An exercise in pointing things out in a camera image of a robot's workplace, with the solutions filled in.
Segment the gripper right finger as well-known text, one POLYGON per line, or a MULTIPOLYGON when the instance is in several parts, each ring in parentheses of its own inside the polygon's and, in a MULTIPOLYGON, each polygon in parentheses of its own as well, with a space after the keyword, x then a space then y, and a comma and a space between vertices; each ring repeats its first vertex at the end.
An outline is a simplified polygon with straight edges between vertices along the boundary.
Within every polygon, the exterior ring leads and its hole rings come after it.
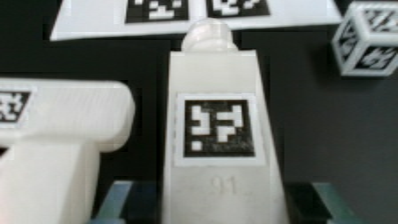
POLYGON ((362 224, 330 183, 286 184, 291 224, 362 224))

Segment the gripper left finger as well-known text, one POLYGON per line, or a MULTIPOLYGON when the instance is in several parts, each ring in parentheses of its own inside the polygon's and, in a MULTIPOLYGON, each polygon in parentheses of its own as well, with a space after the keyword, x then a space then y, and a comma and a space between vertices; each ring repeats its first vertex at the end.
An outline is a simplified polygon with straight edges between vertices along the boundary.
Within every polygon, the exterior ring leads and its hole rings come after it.
POLYGON ((90 224, 154 224, 156 183, 113 182, 90 224))

